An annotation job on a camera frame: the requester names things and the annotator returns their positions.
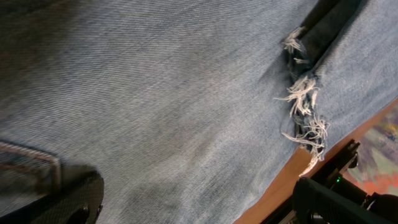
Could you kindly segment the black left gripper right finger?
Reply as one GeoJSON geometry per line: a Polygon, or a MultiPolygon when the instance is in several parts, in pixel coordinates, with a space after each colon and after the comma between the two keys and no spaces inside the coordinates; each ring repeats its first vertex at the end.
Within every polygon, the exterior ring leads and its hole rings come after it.
{"type": "Polygon", "coordinates": [[[307,177],[297,181],[292,196],[293,209],[300,223],[314,223],[315,215],[321,216],[325,223],[392,223],[307,177]]]}

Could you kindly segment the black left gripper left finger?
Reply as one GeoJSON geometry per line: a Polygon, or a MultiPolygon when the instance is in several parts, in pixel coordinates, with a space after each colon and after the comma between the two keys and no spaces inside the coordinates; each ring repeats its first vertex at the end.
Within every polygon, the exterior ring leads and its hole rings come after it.
{"type": "Polygon", "coordinates": [[[95,224],[102,211],[104,180],[90,172],[55,194],[1,217],[9,224],[95,224]]]}

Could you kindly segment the blue denim jeans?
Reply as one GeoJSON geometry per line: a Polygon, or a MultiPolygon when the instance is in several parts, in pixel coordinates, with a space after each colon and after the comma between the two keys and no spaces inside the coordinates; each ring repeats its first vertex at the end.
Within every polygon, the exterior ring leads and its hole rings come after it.
{"type": "Polygon", "coordinates": [[[233,222],[396,97],[396,1],[2,1],[1,214],[96,170],[100,223],[233,222]]]}

